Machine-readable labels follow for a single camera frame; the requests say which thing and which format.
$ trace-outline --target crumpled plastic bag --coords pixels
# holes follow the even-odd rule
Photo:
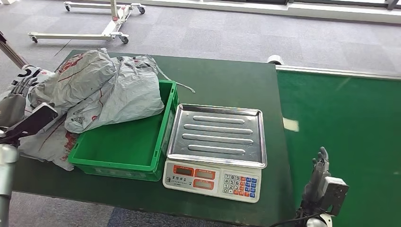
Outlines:
[[[74,133],[161,113],[157,67],[149,56],[112,59],[116,75],[99,91],[71,108],[64,127]]]
[[[54,86],[50,102],[58,108],[71,108],[103,87],[115,73],[116,66],[105,48],[77,54],[57,69],[56,84],[49,81],[48,86]]]

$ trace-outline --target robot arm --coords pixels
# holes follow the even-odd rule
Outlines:
[[[312,176],[304,188],[296,218],[269,227],[285,223],[295,223],[295,227],[332,227],[331,217],[339,214],[349,186],[342,179],[331,176],[329,154],[324,147],[320,148],[318,159],[312,161]]]
[[[38,133],[58,116],[52,106],[42,103],[25,117],[26,95],[35,79],[24,78],[0,101],[0,227],[9,226],[9,204],[15,163],[19,159],[19,138]]]

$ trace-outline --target green table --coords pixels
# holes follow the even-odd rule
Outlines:
[[[115,57],[118,53],[109,53]],[[163,72],[196,90],[178,87],[181,103],[263,111],[268,167],[256,204],[166,189],[162,182],[67,172],[53,163],[22,158],[14,190],[244,225],[266,226],[294,215],[292,184],[274,65],[154,56]]]
[[[339,70],[280,66],[275,72],[274,66],[263,63],[154,58],[170,78],[197,91],[192,94],[180,87],[181,103],[263,111],[268,167],[263,170],[263,191],[258,203],[168,190],[161,182],[86,175],[79,170],[66,172],[54,164],[26,158],[17,164],[14,190],[133,210],[268,226],[293,217],[310,177],[311,159],[320,146],[325,146],[332,175],[350,185],[334,225],[397,226],[401,152],[396,142],[401,128],[401,81],[391,76],[369,79],[378,76]],[[298,121],[299,132],[282,131],[279,103],[270,98],[277,95],[275,73],[282,114]]]

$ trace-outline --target caster wheel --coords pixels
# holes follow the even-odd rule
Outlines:
[[[138,7],[139,13],[144,14],[145,13],[145,8],[143,7]]]
[[[123,44],[127,44],[128,43],[128,38],[127,37],[123,37],[122,39],[121,39],[121,42],[123,43]]]

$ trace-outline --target red display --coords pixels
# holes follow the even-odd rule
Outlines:
[[[193,168],[186,166],[177,166],[174,165],[173,172],[175,174],[185,175],[185,176],[193,176]]]
[[[195,177],[205,178],[214,180],[216,172],[204,169],[196,169],[195,170]]]

